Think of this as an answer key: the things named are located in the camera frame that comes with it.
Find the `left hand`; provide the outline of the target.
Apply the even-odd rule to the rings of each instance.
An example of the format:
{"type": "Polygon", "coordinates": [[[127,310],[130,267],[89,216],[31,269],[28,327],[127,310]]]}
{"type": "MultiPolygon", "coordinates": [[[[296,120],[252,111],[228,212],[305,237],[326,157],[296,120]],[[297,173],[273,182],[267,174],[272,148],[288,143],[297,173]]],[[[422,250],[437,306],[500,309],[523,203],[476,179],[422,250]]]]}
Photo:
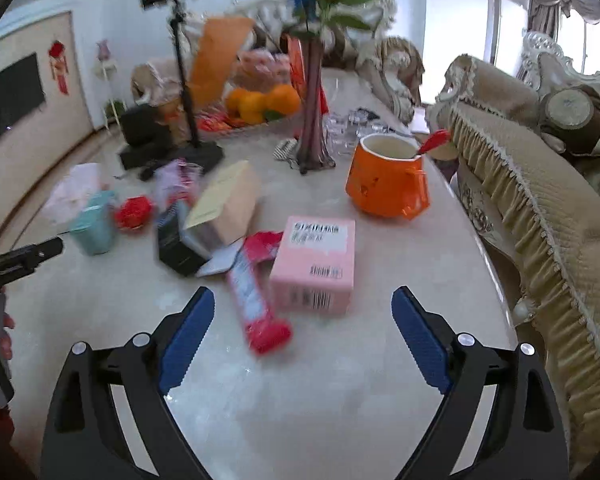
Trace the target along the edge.
{"type": "Polygon", "coordinates": [[[16,324],[12,317],[5,312],[3,315],[3,335],[0,340],[2,356],[7,361],[12,359],[12,337],[9,331],[15,328],[16,324]]]}

